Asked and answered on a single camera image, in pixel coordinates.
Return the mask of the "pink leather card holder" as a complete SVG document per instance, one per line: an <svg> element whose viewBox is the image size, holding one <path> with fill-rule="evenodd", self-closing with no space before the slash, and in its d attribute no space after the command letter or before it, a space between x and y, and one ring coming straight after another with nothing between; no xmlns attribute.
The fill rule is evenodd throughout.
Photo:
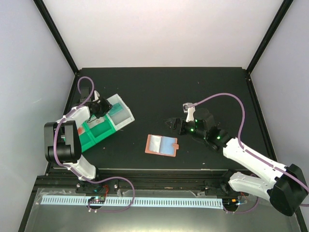
<svg viewBox="0 0 309 232"><path fill-rule="evenodd" d="M176 157L179 144L177 138L149 134L145 147L146 154Z"/></svg>

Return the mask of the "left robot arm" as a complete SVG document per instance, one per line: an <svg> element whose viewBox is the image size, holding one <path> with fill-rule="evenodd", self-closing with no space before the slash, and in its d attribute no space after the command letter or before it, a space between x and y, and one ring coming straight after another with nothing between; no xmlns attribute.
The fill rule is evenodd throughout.
<svg viewBox="0 0 309 232"><path fill-rule="evenodd" d="M93 193L103 189L104 182L98 178L97 169L82 155L78 129L91 117L105 116L111 109L110 102L96 90L82 88L80 104L72 107L61 119L44 125L44 152L48 162L54 162L72 171Z"/></svg>

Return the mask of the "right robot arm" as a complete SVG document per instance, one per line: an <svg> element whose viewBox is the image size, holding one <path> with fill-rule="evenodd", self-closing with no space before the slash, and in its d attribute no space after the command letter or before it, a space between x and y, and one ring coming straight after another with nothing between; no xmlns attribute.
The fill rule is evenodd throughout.
<svg viewBox="0 0 309 232"><path fill-rule="evenodd" d="M286 166L256 152L221 129L207 109L193 113L187 111L187 118L171 118L168 125L179 135L191 135L204 142L206 147L221 153L254 175L229 171L228 178L219 183L225 195L246 192L267 200L280 213L292 216L307 197L309 190L303 172L295 164Z"/></svg>

